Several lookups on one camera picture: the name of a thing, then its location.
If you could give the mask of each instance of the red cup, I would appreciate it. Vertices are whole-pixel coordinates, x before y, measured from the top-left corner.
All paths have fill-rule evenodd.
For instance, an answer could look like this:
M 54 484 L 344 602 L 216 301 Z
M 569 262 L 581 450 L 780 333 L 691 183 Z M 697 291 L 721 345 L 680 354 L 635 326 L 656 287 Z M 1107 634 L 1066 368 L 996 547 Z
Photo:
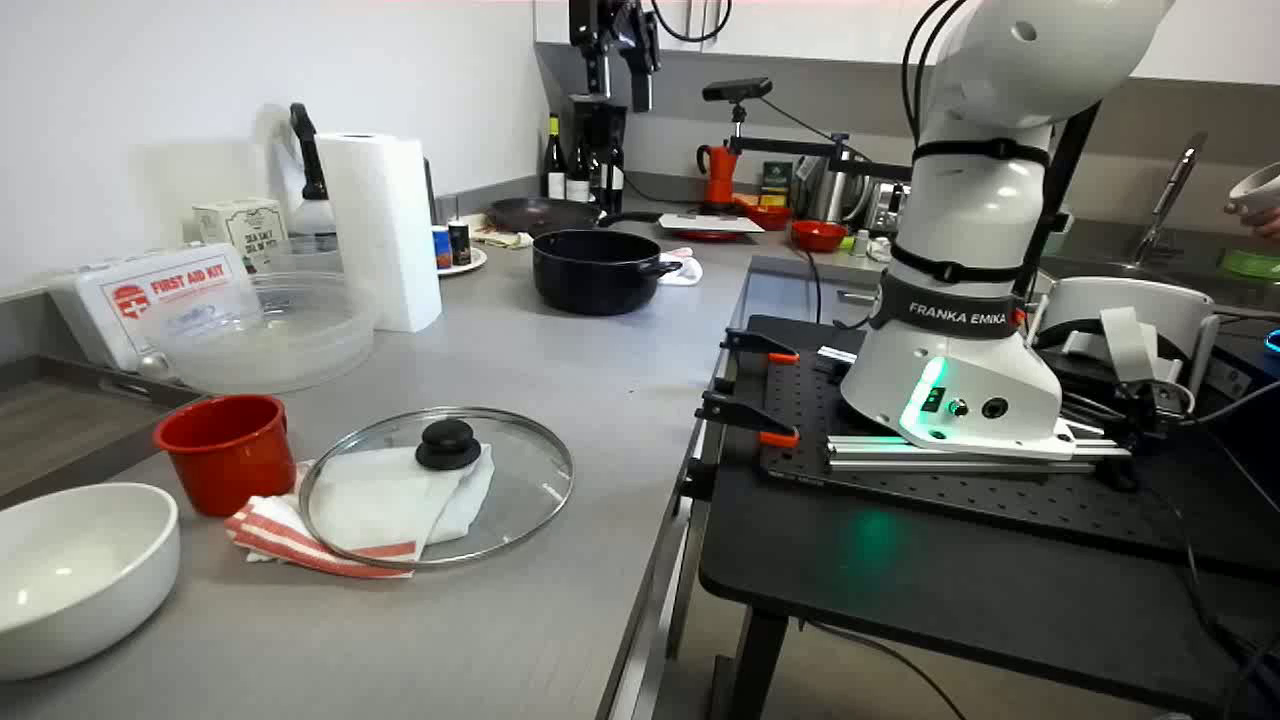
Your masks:
M 210 397 L 174 408 L 152 430 L 197 512 L 237 515 L 249 496 L 292 490 L 292 450 L 274 397 Z

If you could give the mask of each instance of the red kettle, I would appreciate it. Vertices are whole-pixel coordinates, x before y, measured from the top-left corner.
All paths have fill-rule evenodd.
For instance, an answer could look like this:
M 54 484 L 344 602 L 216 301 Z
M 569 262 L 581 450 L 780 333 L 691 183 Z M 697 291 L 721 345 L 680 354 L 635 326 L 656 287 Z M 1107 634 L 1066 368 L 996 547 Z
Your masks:
M 736 151 L 729 143 L 699 143 L 697 167 L 702 172 L 702 211 L 729 211 Z

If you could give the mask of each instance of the black pot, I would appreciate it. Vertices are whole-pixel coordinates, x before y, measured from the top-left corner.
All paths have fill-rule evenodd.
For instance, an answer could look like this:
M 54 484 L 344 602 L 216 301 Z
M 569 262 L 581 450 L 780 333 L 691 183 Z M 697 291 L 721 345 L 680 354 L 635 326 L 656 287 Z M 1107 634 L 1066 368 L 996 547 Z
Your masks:
M 535 291 L 565 311 L 616 315 L 653 301 L 656 278 L 680 262 L 628 233 L 546 233 L 532 241 Z

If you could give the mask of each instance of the bottle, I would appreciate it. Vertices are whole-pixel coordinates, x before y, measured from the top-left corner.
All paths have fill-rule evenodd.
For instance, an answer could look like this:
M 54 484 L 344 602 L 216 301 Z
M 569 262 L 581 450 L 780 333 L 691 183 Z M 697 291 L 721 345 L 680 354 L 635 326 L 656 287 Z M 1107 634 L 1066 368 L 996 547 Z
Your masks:
M 449 220 L 449 250 L 450 262 L 473 262 L 473 227 L 462 220 Z
M 569 205 L 591 205 L 591 155 L 584 143 L 571 149 L 569 180 L 565 180 Z
M 624 211 L 624 183 L 628 183 L 624 143 L 613 143 L 603 163 L 599 163 L 599 211 L 603 216 Z
M 569 159 L 565 159 L 554 113 L 546 116 L 544 172 L 546 172 L 546 183 L 544 183 L 546 200 L 565 200 Z
M 302 105 L 288 105 L 288 129 L 302 155 L 302 192 L 288 211 L 288 245 L 295 266 L 338 266 L 327 183 L 314 151 L 314 125 Z

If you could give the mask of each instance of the pot lid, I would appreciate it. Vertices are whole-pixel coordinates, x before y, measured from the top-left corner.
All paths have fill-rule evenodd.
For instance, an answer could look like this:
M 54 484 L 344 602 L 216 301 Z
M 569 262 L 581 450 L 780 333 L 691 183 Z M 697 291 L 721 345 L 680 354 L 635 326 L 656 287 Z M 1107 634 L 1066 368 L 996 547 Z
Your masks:
M 571 496 L 565 439 L 504 408 L 427 408 L 336 439 L 299 484 L 299 521 L 344 561 L 449 568 L 546 527 Z

